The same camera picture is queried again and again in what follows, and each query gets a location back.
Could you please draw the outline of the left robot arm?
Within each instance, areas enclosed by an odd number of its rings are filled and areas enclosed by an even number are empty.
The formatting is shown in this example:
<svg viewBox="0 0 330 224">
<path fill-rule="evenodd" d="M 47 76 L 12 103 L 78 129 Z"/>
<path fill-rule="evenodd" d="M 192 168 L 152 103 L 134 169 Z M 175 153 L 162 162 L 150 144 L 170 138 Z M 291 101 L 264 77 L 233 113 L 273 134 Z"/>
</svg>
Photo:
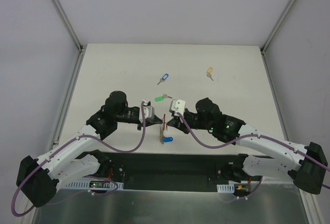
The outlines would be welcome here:
<svg viewBox="0 0 330 224">
<path fill-rule="evenodd" d="M 46 205 L 55 194 L 68 183 L 88 175 L 104 177 L 108 174 L 108 159 L 99 150 L 77 157 L 97 143 L 105 144 L 105 138 L 114 133 L 118 123 L 137 125 L 146 133 L 151 125 L 162 124 L 150 102 L 142 101 L 138 107 L 129 107 L 122 91 L 110 93 L 93 114 L 67 142 L 49 152 L 20 162 L 16 185 L 36 208 Z"/>
</svg>

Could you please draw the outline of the aluminium frame rail left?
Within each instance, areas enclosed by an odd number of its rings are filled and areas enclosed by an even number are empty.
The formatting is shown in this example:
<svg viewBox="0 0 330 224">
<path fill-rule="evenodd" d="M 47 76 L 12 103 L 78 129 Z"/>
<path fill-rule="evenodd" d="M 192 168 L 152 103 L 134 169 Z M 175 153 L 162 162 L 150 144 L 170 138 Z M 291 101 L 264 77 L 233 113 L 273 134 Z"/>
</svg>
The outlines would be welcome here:
<svg viewBox="0 0 330 224">
<path fill-rule="evenodd" d="M 27 0 L 29 36 L 18 65 L 18 95 L 13 101 L 19 128 L 18 159 L 48 151 L 64 121 L 72 75 L 80 61 L 75 33 L 59 0 Z"/>
</svg>

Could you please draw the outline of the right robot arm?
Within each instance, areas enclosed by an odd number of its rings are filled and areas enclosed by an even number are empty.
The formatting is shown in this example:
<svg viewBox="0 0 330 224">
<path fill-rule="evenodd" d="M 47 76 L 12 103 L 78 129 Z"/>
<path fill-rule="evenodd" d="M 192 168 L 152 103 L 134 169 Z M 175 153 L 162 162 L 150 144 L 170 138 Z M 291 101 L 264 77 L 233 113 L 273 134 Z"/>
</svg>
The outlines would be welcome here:
<svg viewBox="0 0 330 224">
<path fill-rule="evenodd" d="M 230 145 L 246 147 L 265 155 L 258 158 L 240 154 L 229 169 L 233 181 L 248 176 L 285 177 L 299 189 L 314 195 L 324 188 L 324 178 L 329 171 L 322 147 L 280 140 L 247 124 L 241 119 L 223 114 L 209 98 L 199 100 L 196 112 L 190 112 L 185 101 L 174 99 L 169 111 L 172 119 L 168 126 L 191 134 L 203 147 L 220 149 Z"/>
</svg>

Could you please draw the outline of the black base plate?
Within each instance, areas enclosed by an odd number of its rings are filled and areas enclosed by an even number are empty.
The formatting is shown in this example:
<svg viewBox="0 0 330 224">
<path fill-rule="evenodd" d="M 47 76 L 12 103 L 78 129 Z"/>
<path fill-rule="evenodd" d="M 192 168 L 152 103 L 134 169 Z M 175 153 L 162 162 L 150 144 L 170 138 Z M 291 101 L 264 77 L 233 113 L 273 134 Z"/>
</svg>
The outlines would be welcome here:
<svg viewBox="0 0 330 224">
<path fill-rule="evenodd" d="M 231 181 L 285 178 L 287 167 L 275 159 L 248 156 L 83 152 L 51 175 L 44 170 L 42 186 L 55 194 L 82 177 L 108 179 L 117 188 L 146 191 L 218 192 Z"/>
</svg>

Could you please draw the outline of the red handled metal key organizer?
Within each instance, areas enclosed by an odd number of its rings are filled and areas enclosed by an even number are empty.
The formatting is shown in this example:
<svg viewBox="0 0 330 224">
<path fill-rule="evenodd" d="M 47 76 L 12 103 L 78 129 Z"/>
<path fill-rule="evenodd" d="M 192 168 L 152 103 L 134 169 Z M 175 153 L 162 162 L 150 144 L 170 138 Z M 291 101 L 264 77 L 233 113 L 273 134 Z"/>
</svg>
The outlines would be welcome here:
<svg viewBox="0 0 330 224">
<path fill-rule="evenodd" d="M 167 122 L 166 114 L 163 115 L 162 124 L 159 125 L 159 141 L 164 144 L 166 140 Z"/>
</svg>

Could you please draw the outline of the key with blue rectangular tag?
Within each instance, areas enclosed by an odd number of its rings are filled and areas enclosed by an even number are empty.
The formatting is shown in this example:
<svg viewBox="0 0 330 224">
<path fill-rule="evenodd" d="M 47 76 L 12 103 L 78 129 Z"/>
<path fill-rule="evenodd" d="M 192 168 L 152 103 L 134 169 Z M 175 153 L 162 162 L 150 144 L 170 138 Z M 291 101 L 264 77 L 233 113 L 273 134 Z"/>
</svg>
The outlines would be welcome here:
<svg viewBox="0 0 330 224">
<path fill-rule="evenodd" d="M 157 83 L 158 85 L 161 84 L 162 82 L 165 82 L 167 78 L 169 77 L 169 74 L 164 74 L 160 79 L 159 82 Z"/>
</svg>

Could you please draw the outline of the key with blue oval tag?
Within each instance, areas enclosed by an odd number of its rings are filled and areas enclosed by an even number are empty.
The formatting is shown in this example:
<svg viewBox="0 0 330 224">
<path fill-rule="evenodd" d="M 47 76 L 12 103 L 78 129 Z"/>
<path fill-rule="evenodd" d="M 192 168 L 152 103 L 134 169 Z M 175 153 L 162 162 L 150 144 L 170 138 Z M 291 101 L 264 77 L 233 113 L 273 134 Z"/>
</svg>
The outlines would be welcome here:
<svg viewBox="0 0 330 224">
<path fill-rule="evenodd" d="M 172 137 L 164 137 L 163 138 L 163 142 L 164 143 L 168 143 L 168 142 L 172 142 L 173 141 L 173 138 Z"/>
</svg>

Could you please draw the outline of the key with green tag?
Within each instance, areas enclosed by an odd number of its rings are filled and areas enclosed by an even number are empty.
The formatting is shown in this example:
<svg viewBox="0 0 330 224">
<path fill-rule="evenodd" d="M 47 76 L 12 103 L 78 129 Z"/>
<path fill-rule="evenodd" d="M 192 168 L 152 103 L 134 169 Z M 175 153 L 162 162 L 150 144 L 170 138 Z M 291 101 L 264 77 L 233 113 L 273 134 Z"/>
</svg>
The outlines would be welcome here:
<svg viewBox="0 0 330 224">
<path fill-rule="evenodd" d="M 167 95 L 167 94 L 163 94 L 162 96 L 158 96 L 158 97 L 156 97 L 156 98 L 155 98 L 155 101 L 156 101 L 156 102 L 159 102 L 159 101 L 163 101 L 163 100 L 165 100 L 165 99 L 167 99 L 167 98 L 172 99 L 171 96 L 169 96 L 169 95 Z"/>
</svg>

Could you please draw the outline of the key with yellow tag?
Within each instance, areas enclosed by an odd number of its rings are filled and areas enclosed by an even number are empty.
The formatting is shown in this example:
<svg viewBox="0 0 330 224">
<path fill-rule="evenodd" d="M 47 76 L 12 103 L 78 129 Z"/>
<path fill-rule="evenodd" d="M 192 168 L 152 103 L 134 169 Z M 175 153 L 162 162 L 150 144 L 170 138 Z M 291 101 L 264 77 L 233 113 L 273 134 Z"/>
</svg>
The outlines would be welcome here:
<svg viewBox="0 0 330 224">
<path fill-rule="evenodd" d="M 207 70 L 207 72 L 206 72 L 206 76 L 213 81 L 212 71 L 213 71 L 213 68 L 212 67 L 209 67 L 208 70 Z"/>
</svg>

